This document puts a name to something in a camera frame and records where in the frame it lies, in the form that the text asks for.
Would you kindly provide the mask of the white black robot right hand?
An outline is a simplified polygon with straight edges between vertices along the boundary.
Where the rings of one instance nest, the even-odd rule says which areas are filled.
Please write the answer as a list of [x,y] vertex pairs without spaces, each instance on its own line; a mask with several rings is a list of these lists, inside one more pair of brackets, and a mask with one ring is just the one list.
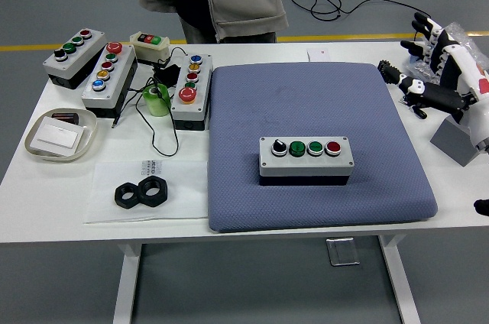
[[445,27],[417,12],[413,28],[424,35],[422,44],[401,45],[426,65],[435,83],[399,74],[394,77],[408,105],[432,107],[449,113],[455,123],[468,130],[478,151],[488,150],[488,58],[476,48],[458,24]]

